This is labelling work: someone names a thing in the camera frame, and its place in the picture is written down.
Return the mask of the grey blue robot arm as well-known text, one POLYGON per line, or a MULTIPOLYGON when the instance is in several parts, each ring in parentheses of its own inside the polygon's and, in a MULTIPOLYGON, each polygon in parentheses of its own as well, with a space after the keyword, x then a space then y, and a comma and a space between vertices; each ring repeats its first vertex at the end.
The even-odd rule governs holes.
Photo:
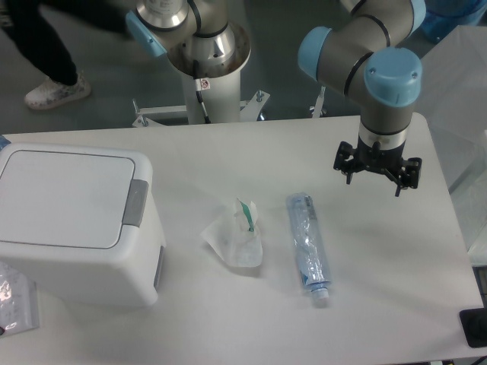
MULTIPOLYGON (((349 98, 361 109, 358 142, 342 142, 333 167, 347 179, 361 171, 384 175, 398 191, 419 184, 422 161, 403 149, 420 94, 422 64, 400 43, 425 18, 422 1, 354 1, 341 30, 312 29, 298 50, 308 77, 349 98)), ((224 1, 140 1, 126 26, 152 56, 167 55, 187 79, 192 124, 240 119, 240 88, 214 97, 212 83, 238 73, 250 56, 243 29, 232 23, 224 1)))

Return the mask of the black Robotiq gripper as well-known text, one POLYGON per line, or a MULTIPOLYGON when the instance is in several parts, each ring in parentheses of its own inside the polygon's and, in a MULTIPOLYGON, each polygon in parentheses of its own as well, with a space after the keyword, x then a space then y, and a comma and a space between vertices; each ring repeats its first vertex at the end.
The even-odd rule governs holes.
POLYGON ((422 170, 422 159, 403 158, 404 144, 390 150, 381 150, 379 143, 375 147, 358 140, 357 148, 346 141, 341 141, 336 152, 333 169, 345 176, 345 183, 350 185, 355 173, 363 170, 385 175, 396 184, 394 195, 399 197, 401 191, 417 189, 422 170))

